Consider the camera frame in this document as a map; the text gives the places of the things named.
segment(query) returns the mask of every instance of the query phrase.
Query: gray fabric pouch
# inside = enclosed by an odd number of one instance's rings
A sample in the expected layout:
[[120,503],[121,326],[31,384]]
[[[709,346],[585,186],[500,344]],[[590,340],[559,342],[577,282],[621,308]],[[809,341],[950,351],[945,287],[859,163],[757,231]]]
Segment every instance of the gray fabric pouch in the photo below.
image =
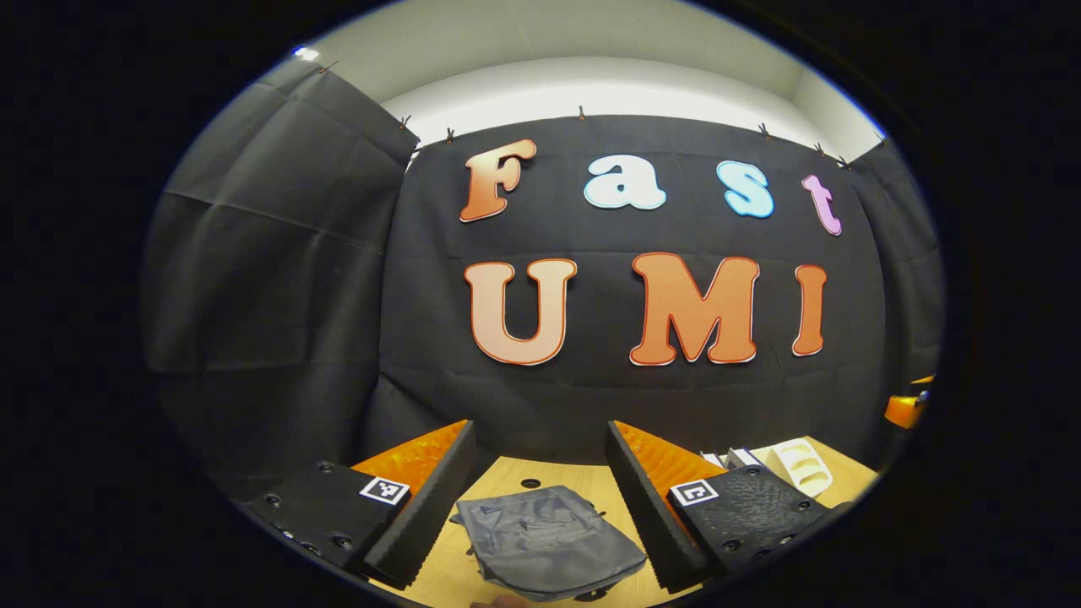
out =
[[451,520],[469,534],[481,574],[533,602],[606,591],[645,566],[645,554],[564,486],[458,501]]

